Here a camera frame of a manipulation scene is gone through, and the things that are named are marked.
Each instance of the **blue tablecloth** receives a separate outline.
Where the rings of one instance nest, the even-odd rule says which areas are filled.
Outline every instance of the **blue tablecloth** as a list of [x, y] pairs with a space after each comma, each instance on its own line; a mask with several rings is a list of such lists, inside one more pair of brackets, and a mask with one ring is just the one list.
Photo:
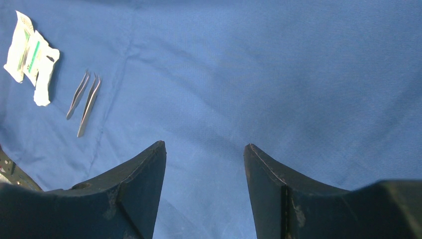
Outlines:
[[[419, 0], [0, 0], [0, 63], [18, 10], [61, 51], [51, 104], [0, 70], [0, 144], [44, 190], [157, 140], [157, 239], [256, 238], [243, 148], [357, 189], [422, 178]], [[103, 84], [85, 135], [86, 69]]]

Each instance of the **metal tweezers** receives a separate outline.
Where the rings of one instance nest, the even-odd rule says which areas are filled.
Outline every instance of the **metal tweezers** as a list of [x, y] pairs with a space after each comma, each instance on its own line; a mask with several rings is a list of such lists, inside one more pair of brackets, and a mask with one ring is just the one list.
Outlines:
[[[70, 105], [69, 112], [66, 115], [66, 119], [70, 119], [73, 115], [73, 111], [75, 110], [76, 106], [78, 106], [79, 101], [81, 101], [82, 95], [84, 94], [85, 88], [87, 87], [88, 80], [90, 78], [90, 73], [86, 71], [81, 83], [79, 84], [78, 88], [76, 89], [75, 95], [73, 96], [72, 104]], [[94, 106], [95, 100], [97, 99], [98, 90], [101, 84], [101, 78], [94, 73], [94, 83], [91, 86], [90, 93], [88, 94], [87, 104], [85, 105], [84, 113], [82, 114], [82, 121], [79, 125], [78, 130], [78, 137], [84, 135], [85, 128], [88, 123], [88, 119], [90, 117], [92, 108]]]

